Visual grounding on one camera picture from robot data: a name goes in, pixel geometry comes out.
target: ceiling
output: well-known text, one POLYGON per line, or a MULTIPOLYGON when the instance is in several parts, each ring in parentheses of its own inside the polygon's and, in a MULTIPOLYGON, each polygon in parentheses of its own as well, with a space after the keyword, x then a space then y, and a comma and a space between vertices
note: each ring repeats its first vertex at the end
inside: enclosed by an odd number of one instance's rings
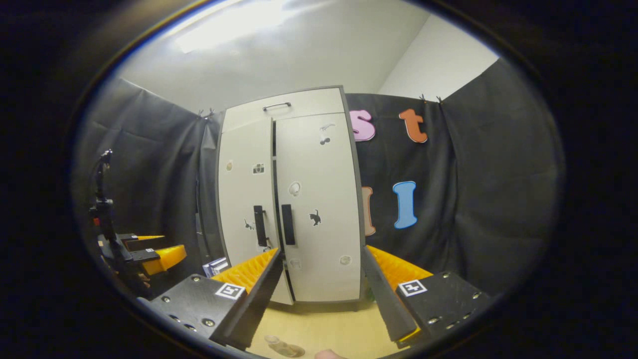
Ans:
MULTIPOLYGON (((118 75, 195 113, 318 86, 377 93, 429 16, 400 0, 289 0, 282 9, 288 17, 278 26, 184 53, 177 39, 216 21, 213 13, 147 43, 118 75)), ((245 33, 263 19, 211 32, 245 33)))

